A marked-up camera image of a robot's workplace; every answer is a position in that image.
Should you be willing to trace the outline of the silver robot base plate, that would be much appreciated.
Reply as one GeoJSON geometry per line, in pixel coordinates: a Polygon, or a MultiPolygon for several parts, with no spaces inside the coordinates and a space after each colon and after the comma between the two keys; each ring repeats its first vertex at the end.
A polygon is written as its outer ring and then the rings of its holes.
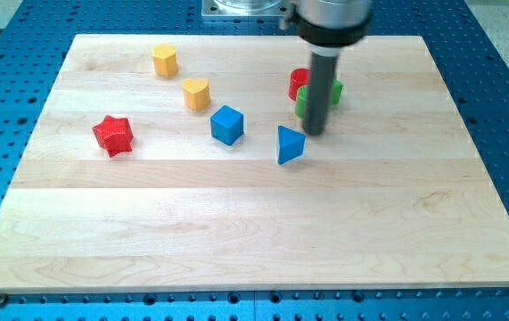
{"type": "Polygon", "coordinates": [[[288,0],[202,0],[206,17],[282,16],[291,10],[288,0]]]}

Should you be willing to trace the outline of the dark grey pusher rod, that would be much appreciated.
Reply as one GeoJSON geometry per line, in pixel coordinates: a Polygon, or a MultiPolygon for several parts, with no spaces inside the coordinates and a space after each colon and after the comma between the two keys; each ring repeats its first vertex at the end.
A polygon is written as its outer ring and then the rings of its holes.
{"type": "Polygon", "coordinates": [[[317,53],[311,55],[308,94],[302,124],[303,130],[310,136],[320,136],[324,132],[332,101],[337,61],[337,55],[323,56],[317,53]]]}

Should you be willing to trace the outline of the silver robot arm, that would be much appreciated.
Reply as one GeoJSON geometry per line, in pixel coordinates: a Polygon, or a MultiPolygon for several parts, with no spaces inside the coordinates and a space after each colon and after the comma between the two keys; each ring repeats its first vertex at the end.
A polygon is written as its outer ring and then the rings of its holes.
{"type": "Polygon", "coordinates": [[[302,124],[308,135],[323,134],[341,51],[366,36],[372,16],[372,0],[297,0],[281,19],[280,28],[295,26],[311,51],[302,124]]]}

